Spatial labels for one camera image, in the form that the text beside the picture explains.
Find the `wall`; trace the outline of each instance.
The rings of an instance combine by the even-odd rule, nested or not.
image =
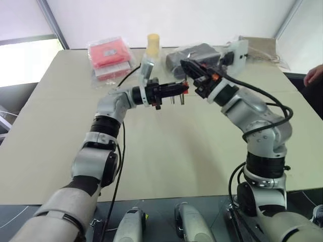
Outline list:
[[[290,72],[306,74],[323,63],[323,1],[303,0],[282,36],[280,56]]]
[[[0,23],[0,40],[52,34],[36,0],[1,0]]]
[[[0,87],[0,105],[3,106],[8,112],[18,114],[26,104],[31,93],[35,89],[37,83],[28,83],[21,85],[14,85],[9,87]],[[16,117],[7,115],[6,120],[13,124]],[[7,131],[0,127],[0,134]]]
[[[146,47],[158,33],[163,46],[221,45],[239,35],[273,37],[294,0],[47,0],[70,48],[123,36]]]

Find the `white cable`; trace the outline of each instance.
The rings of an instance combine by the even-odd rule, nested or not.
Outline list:
[[[302,193],[304,194],[304,196],[314,205],[317,206],[306,194],[304,191],[302,191]]]
[[[6,112],[6,111],[0,111],[0,112],[7,113],[7,114],[10,114],[10,115],[18,117],[18,115],[14,114],[14,113],[11,113],[11,112]]]
[[[20,213],[18,213],[15,217],[13,217],[12,219],[10,219],[7,223],[5,223],[4,225],[2,225],[1,227],[0,227],[0,229],[1,228],[3,228],[3,227],[5,227],[5,226],[7,226],[9,223],[11,223],[13,220],[15,220],[20,214],[22,214],[27,208],[28,208],[29,206],[27,206],[27,207],[25,207]]]
[[[260,53],[260,54],[263,54],[263,55],[265,55],[265,56],[267,56],[272,62],[274,62],[274,63],[279,63],[279,61],[280,61],[280,56],[279,55],[277,55],[276,54],[276,56],[274,57],[274,56],[271,56],[270,54],[268,54],[268,53],[266,53],[266,52],[263,52],[263,51],[261,51],[260,49],[255,49],[255,48],[252,48],[252,47],[250,47],[249,46],[249,49],[252,49],[252,50],[254,50],[254,51],[256,51],[256,52],[258,52],[258,53]]]
[[[110,229],[107,229],[106,231],[107,232],[110,232],[110,231],[115,231],[115,230],[117,230],[118,228],[110,228]]]

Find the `beige tabletop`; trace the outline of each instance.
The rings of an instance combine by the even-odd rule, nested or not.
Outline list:
[[[143,50],[135,49],[138,60]],[[167,75],[160,82],[169,82]],[[247,63],[238,79],[290,106],[287,189],[322,187],[323,122],[284,74],[268,63]],[[42,204],[71,179],[71,164],[89,131],[98,100],[111,86],[93,89],[85,50],[63,50],[20,112],[0,146],[0,204]],[[125,86],[138,85],[131,76]],[[126,156],[117,200],[228,194],[232,170],[245,161],[241,131],[216,104],[196,96],[185,105],[163,100],[161,110],[138,106],[125,118]],[[123,145],[122,130],[119,142]],[[109,201],[115,184],[99,201]]]

